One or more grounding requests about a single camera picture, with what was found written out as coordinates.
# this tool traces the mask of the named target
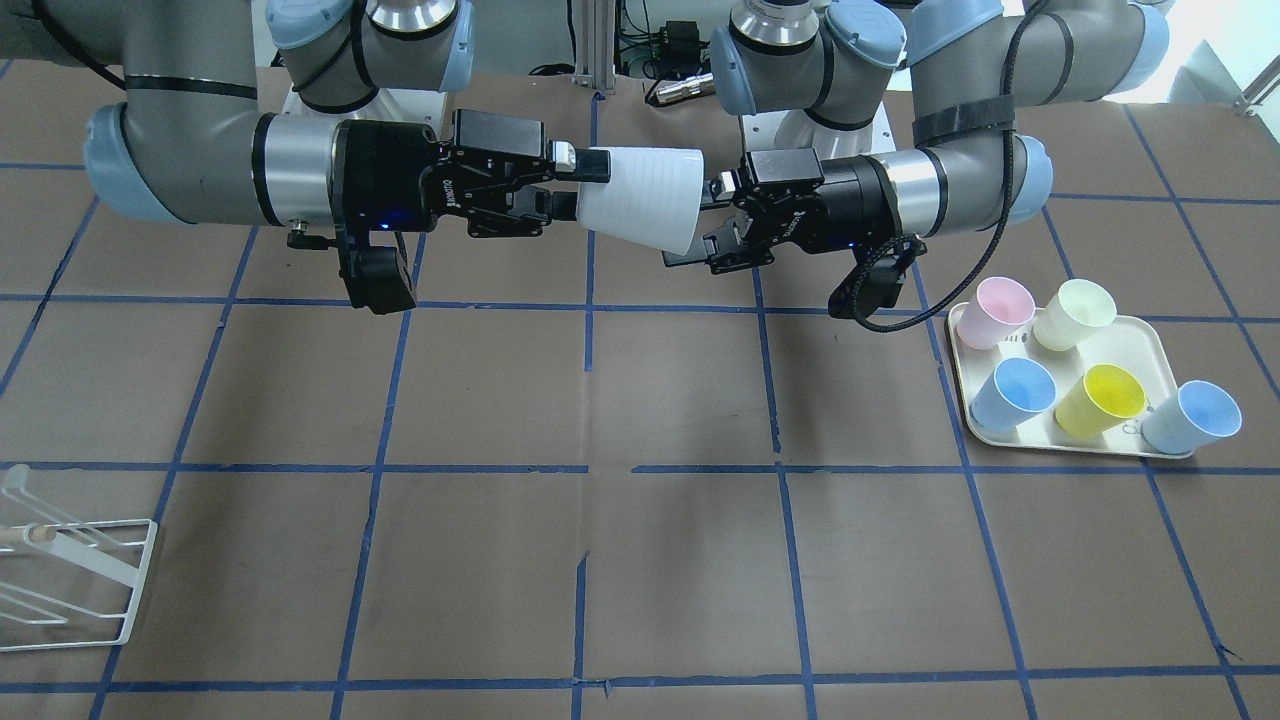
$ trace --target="yellow cup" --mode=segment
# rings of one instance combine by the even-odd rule
[[[1147,393],[1138,378],[1117,365],[1094,365],[1059,402],[1053,418],[1069,434],[1084,439],[1146,409]]]

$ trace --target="pink cup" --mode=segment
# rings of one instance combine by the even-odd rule
[[[974,350],[991,350],[1036,316],[1036,299],[1018,281],[987,278],[978,283],[973,302],[965,306],[956,334]]]

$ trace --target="blue cup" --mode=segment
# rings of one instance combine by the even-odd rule
[[[1240,406],[1222,388],[1192,380],[1142,423],[1142,437],[1167,455],[1185,455],[1197,447],[1240,432]]]
[[[1056,398],[1057,384],[1044,365],[1027,357],[1006,357],[978,391],[969,411],[988,430],[1007,433],[1052,407]]]

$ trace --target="white tray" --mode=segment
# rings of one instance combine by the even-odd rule
[[[1098,331],[1066,352],[1053,352],[1041,346],[1032,336],[1032,324],[1036,322],[1032,320],[1032,324],[1000,341],[995,348],[974,350],[960,342],[955,334],[956,323],[960,322],[968,305],[968,302],[961,302],[951,309],[947,315],[947,337],[951,341],[951,357],[955,360],[964,419],[969,425],[969,432],[978,439],[997,447],[1028,447],[1170,460],[1190,456],[1190,452],[1184,455],[1160,452],[1142,437],[1142,420],[1161,402],[1172,397],[1178,389],[1160,336],[1146,320],[1120,315],[1110,327]],[[1037,309],[1036,316],[1038,318],[1041,313],[1043,310]],[[1053,375],[1053,382],[1057,383],[1055,406],[1093,365],[1100,363],[1119,365],[1133,373],[1142,383],[1143,389],[1147,391],[1147,410],[1138,418],[1089,439],[1079,439],[1066,434],[1066,430],[1053,420],[1052,410],[1041,413],[1007,433],[989,430],[974,421],[969,405],[973,404],[974,396],[982,389],[991,373],[996,370],[996,365],[1006,357],[1030,357],[1044,365]]]

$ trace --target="plastic cup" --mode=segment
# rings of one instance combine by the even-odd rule
[[[1050,350],[1070,350],[1116,319],[1116,301],[1096,282],[1074,278],[1057,288],[1057,295],[1036,319],[1032,333]]]
[[[1142,437],[1161,452],[1185,455],[1234,436],[1243,424],[1240,406],[1225,389],[1192,380],[1143,420]]]
[[[609,182],[577,190],[585,228],[676,255],[694,245],[703,201],[703,154],[669,147],[602,147]]]
[[[1036,316],[1036,299],[1021,283],[993,277],[978,283],[973,302],[956,323],[960,341],[974,350],[991,350]]]
[[[1147,409],[1147,392],[1129,370],[1119,365],[1089,368],[1053,411],[1068,434],[1091,438]]]
[[[1053,406],[1057,386],[1043,365],[1006,357],[974,396],[969,411],[982,427],[1006,433]]]

